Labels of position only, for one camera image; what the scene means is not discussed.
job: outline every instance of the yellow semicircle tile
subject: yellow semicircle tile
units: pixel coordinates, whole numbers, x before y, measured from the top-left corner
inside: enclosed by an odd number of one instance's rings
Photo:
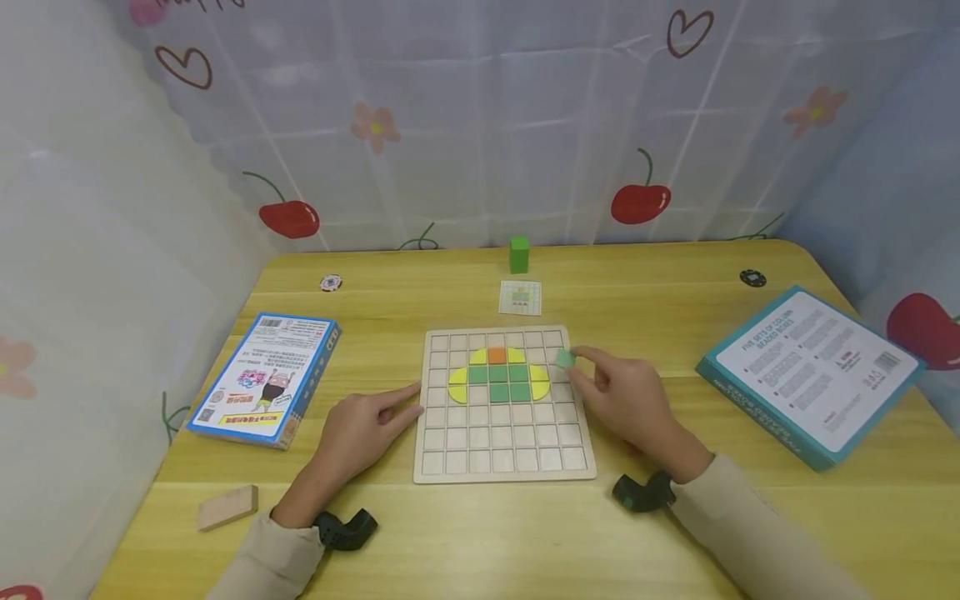
[[[507,362],[508,363],[525,363],[527,362],[527,357],[523,355],[523,350],[518,350],[516,348],[507,348]]]
[[[461,367],[460,369],[452,372],[450,374],[450,385],[457,383],[467,383],[467,367]]]
[[[550,391],[550,382],[549,381],[532,381],[530,383],[530,389],[534,395],[534,401],[543,398],[546,396],[546,393]]]
[[[530,380],[531,381],[549,381],[550,375],[546,372],[546,369],[543,367],[538,367],[537,365],[530,365]]]
[[[447,388],[447,390],[450,392],[450,397],[457,402],[460,402],[461,404],[467,403],[467,386],[458,385]]]
[[[486,365],[487,364],[487,349],[480,348],[470,355],[470,364],[471,365]]]

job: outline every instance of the wooden table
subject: wooden table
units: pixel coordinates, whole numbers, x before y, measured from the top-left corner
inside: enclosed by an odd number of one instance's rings
[[[204,390],[259,311],[328,317],[344,336],[291,449],[177,436],[96,598],[199,598],[227,566],[249,519],[194,530],[197,505],[254,483],[279,500],[313,452],[324,415],[354,391],[420,377],[428,329],[563,323],[574,344],[651,359],[680,418],[744,469],[875,598],[947,598],[960,589],[960,444],[910,390],[839,468],[807,468],[693,370],[757,310],[797,283],[852,312],[801,248],[782,241],[534,248],[509,275],[505,249],[288,254],[263,272]],[[744,269],[769,283],[748,287]],[[344,279],[318,291],[328,273]],[[541,318],[498,315],[501,279],[543,283]],[[380,529],[361,551],[331,553],[305,597],[738,598],[667,514],[628,515],[610,490],[653,472],[595,420],[594,481],[416,486],[415,431],[335,500]]]

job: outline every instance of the teal box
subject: teal box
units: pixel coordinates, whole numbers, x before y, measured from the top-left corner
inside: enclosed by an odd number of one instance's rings
[[[330,319],[259,313],[187,431],[287,449],[340,335]]]
[[[711,350],[699,373],[816,471],[843,461],[923,361],[794,286]]]

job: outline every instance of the black wrist strap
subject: black wrist strap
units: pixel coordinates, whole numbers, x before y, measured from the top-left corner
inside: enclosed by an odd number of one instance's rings
[[[645,486],[623,475],[613,486],[613,497],[632,513],[652,513],[677,501],[670,490],[670,475],[662,470],[654,473]]]
[[[346,525],[327,511],[320,513],[313,524],[320,530],[320,543],[333,550],[359,550],[376,531],[376,519],[364,509]]]

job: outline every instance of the human hand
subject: human hand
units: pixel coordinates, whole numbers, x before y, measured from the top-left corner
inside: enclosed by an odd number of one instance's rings
[[[674,417],[653,365],[589,346],[571,352],[594,364],[593,378],[575,366],[568,374],[590,411],[613,433],[657,461],[677,483],[707,470],[713,455]]]
[[[274,507],[274,522],[289,529],[313,524],[333,495],[379,460],[423,413],[419,404],[395,410],[419,390],[416,382],[370,396],[351,394],[331,408],[317,451]]]

